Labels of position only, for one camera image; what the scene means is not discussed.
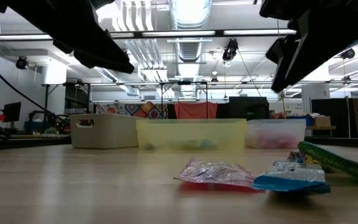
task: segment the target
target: white column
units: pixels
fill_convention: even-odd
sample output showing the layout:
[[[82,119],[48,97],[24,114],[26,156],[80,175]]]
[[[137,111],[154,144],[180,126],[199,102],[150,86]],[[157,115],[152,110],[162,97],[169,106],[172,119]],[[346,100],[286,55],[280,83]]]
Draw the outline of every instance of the white column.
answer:
[[[308,84],[302,86],[303,111],[311,113],[311,100],[330,99],[329,84]]]
[[[50,65],[42,68],[43,84],[62,84],[66,82],[67,67],[58,62],[52,61]],[[48,110],[55,114],[65,112],[66,87],[58,86],[48,97]]]

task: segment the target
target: yellow translucent bin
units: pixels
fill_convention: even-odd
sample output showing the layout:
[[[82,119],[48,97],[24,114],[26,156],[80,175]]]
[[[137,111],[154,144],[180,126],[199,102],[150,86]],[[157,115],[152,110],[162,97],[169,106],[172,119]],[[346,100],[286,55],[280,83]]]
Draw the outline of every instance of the yellow translucent bin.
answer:
[[[136,121],[145,150],[242,152],[245,119],[149,119]]]

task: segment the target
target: security camera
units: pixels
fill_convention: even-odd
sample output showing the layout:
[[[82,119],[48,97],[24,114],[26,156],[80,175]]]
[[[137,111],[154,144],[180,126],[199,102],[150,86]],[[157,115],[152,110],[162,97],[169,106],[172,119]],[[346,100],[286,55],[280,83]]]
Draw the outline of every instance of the security camera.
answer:
[[[354,52],[354,50],[349,49],[349,50],[341,53],[341,58],[342,59],[345,59],[345,58],[352,59],[352,58],[354,58],[355,55],[356,55],[356,53]]]
[[[16,62],[16,68],[18,69],[28,69],[29,68],[29,62],[27,61],[26,56],[20,56],[19,59]]]

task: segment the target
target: red curtain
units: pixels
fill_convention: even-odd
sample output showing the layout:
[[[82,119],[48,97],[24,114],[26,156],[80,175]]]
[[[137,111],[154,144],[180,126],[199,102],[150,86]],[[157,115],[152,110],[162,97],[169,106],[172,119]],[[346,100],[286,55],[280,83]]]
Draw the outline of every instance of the red curtain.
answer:
[[[206,119],[207,103],[177,103],[175,112],[177,119]],[[208,102],[208,118],[216,118],[218,104]]]

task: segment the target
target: workbench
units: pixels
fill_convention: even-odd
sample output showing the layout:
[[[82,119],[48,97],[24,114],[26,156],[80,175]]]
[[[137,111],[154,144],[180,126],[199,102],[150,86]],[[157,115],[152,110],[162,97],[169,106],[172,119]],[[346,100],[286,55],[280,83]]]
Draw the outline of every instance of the workbench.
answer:
[[[358,149],[326,148],[358,162]],[[3,223],[357,223],[358,183],[327,174],[330,194],[302,196],[184,190],[174,180],[192,157],[240,162],[255,175],[290,150],[241,155],[73,149],[0,151]]]

